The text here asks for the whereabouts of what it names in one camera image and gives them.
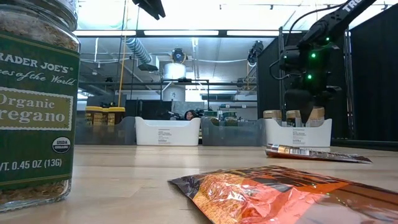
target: person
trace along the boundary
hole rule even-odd
[[[197,118],[198,115],[196,114],[196,112],[194,110],[188,110],[187,112],[185,112],[184,115],[184,119],[186,119],[187,121],[192,120],[193,118]]]

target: trader joe's label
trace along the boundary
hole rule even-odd
[[[0,190],[72,176],[79,54],[0,32]]]

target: wooden table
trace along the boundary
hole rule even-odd
[[[278,165],[398,191],[398,152],[333,148],[374,164],[267,158],[261,147],[77,146],[65,201],[0,214],[1,224],[210,223],[167,180],[216,169]]]

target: wrapper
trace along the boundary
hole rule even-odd
[[[215,224],[397,223],[398,193],[279,166],[170,180]]]
[[[373,164],[366,157],[358,154],[343,154],[337,152],[319,152],[309,149],[301,149],[291,146],[282,146],[278,144],[269,144],[266,149],[269,157],[281,157],[289,159],[312,159],[322,161],[340,161],[340,162],[357,162],[363,164]]]

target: gray plastic bin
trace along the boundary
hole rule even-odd
[[[85,145],[135,145],[136,118],[125,117],[115,126],[89,126],[85,119],[76,121],[75,144]]]
[[[262,146],[264,142],[264,120],[238,122],[237,126],[220,121],[214,125],[210,119],[202,118],[201,132],[204,146]]]

